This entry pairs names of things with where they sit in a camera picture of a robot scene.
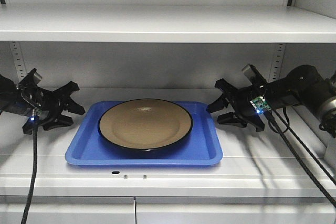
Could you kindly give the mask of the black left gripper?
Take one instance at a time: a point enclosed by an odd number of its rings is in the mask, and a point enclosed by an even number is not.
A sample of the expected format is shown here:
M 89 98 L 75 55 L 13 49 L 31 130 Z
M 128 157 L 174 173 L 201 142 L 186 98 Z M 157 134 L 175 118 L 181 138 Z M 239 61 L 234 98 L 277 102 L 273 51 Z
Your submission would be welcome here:
M 72 118 L 63 115 L 62 112 L 68 111 L 77 115 L 85 114 L 84 107 L 77 104 L 70 97 L 72 93 L 78 90 L 78 84 L 72 81 L 54 91 L 38 88 L 35 102 L 38 105 L 36 108 L 40 108 L 42 114 L 38 122 L 31 122 L 28 119 L 22 127 L 23 133 L 32 134 L 35 125 L 38 127 L 41 126 L 44 130 L 72 126 Z

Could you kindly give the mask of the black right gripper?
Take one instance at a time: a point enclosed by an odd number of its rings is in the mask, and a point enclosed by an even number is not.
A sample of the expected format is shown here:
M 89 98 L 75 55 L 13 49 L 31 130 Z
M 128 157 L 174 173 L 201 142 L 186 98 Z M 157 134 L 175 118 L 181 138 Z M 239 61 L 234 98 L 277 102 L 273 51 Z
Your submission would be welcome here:
M 252 86 L 238 89 L 224 79 L 220 79 L 216 81 L 215 87 L 221 90 L 222 95 L 209 104 L 206 111 L 214 113 L 228 107 L 229 104 L 234 110 L 233 112 L 219 115 L 217 118 L 218 124 L 236 127 L 246 127 L 247 124 L 251 124 L 255 127 L 256 132 L 261 132 L 265 129 L 264 123 L 250 103 L 250 100 L 253 99 L 253 94 L 255 94 Z

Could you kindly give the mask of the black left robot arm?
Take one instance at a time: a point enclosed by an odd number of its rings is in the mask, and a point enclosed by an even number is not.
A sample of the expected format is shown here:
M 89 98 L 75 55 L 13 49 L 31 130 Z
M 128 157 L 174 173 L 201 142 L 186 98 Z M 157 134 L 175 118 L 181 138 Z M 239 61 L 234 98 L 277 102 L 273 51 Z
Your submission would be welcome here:
M 26 116 L 29 119 L 23 125 L 24 134 L 32 134 L 34 124 L 49 131 L 58 127 L 73 124 L 71 117 L 63 115 L 63 111 L 83 115 L 85 109 L 70 96 L 79 90 L 75 82 L 54 91 L 38 86 L 41 76 L 37 69 L 32 69 L 18 84 L 1 76 L 1 111 Z

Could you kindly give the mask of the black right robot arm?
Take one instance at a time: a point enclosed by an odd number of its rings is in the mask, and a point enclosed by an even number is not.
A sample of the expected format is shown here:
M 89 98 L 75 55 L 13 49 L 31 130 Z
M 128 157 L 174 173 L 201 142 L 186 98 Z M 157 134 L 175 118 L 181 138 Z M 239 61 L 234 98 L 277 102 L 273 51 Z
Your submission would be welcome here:
M 233 108 L 232 112 L 218 116 L 219 124 L 241 128 L 251 124 L 260 132 L 265 125 L 259 116 L 267 108 L 303 105 L 320 122 L 319 129 L 335 137 L 335 87 L 315 67 L 298 66 L 273 82 L 267 82 L 254 65 L 248 64 L 243 73 L 251 82 L 248 87 L 238 89 L 224 79 L 215 83 L 222 95 L 207 106 L 207 112 L 214 113 L 228 105 Z

